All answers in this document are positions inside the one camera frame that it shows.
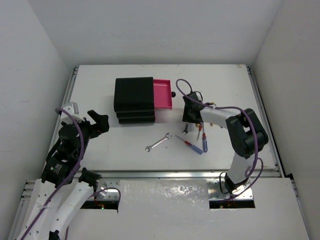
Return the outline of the purple screwdriver thin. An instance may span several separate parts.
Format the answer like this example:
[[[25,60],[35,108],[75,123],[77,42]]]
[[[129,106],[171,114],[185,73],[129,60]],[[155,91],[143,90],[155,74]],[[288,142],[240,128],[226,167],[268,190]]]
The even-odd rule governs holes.
[[[198,141],[200,139],[200,134],[202,132],[202,129],[203,129],[203,123],[197,123],[196,124],[197,126],[197,138],[196,138],[196,141]]]

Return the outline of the small silver wrench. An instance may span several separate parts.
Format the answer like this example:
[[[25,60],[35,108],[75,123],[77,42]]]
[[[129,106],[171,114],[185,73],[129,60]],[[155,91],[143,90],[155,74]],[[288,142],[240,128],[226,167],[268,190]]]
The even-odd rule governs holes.
[[[189,127],[189,123],[186,122],[185,126],[184,126],[184,129],[182,131],[182,134],[185,135],[185,136],[188,134],[188,127]]]

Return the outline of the large silver wrench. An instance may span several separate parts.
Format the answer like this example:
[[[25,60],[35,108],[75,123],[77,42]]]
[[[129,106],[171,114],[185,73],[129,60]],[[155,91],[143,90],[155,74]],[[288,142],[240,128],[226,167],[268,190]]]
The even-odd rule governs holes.
[[[153,148],[155,148],[156,146],[158,146],[159,144],[163,143],[166,140],[169,140],[172,138],[172,135],[168,132],[163,138],[161,138],[160,140],[158,140],[157,142],[153,143],[152,145],[148,145],[145,147],[145,150],[147,152],[150,152]]]

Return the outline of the blue screwdriver red collar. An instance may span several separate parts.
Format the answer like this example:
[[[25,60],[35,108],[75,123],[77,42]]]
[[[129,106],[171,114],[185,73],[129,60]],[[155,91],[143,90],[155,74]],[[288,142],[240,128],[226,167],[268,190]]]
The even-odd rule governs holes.
[[[175,135],[179,140],[181,140],[186,146],[188,146],[190,149],[192,149],[194,152],[196,152],[197,154],[199,155],[202,155],[203,154],[203,151],[197,147],[196,145],[190,143],[189,141],[181,138],[180,136],[178,135]]]

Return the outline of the pink top drawer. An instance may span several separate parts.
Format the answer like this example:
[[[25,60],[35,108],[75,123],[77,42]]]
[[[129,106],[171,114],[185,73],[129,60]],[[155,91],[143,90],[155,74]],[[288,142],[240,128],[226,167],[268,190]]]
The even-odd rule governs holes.
[[[154,108],[156,110],[169,109],[173,107],[171,81],[169,79],[154,79],[153,80],[153,96]]]

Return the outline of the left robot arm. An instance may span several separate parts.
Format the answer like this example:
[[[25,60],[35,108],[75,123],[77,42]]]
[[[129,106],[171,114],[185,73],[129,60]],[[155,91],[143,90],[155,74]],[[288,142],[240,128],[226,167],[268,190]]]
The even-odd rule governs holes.
[[[89,110],[94,120],[78,117],[71,106],[55,110],[61,116],[58,139],[49,151],[35,203],[18,235],[19,240],[60,240],[82,205],[95,195],[102,176],[81,161],[88,143],[109,131],[108,115]]]

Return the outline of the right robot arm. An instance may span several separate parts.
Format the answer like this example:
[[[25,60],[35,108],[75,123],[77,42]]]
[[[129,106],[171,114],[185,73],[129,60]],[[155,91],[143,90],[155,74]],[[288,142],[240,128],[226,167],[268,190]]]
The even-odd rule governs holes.
[[[218,107],[213,103],[202,103],[196,92],[183,96],[184,122],[214,124],[228,131],[234,156],[231,167],[224,177],[229,194],[244,185],[257,165],[259,152],[269,142],[269,137],[256,112],[235,106]]]

